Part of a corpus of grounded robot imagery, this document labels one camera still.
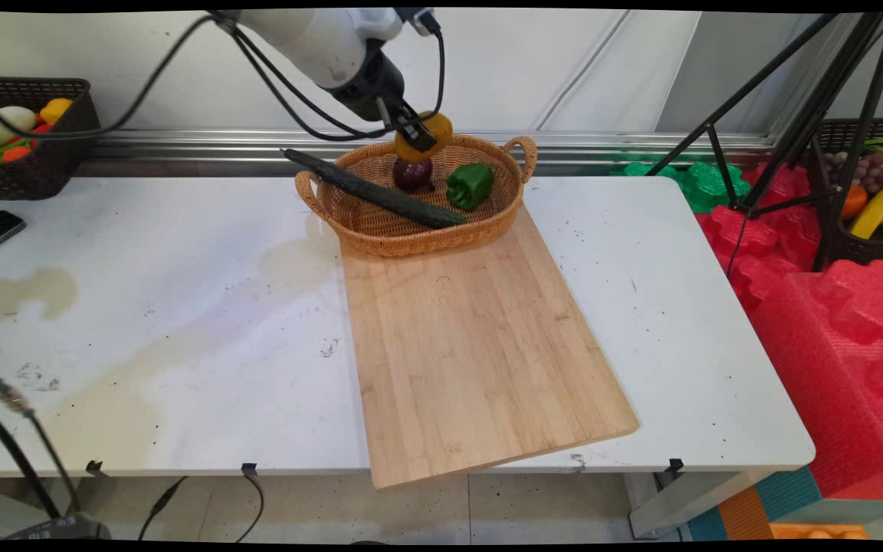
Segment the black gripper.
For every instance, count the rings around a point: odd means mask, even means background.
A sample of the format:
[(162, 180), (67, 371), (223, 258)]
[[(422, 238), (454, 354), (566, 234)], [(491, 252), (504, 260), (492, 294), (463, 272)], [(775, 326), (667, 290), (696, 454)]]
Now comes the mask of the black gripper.
[(403, 99), (402, 73), (379, 47), (369, 47), (360, 63), (326, 67), (332, 84), (325, 88), (333, 98), (360, 119), (383, 123), (386, 132), (402, 128), (403, 153), (434, 153), (439, 148), (439, 115), (414, 121)]

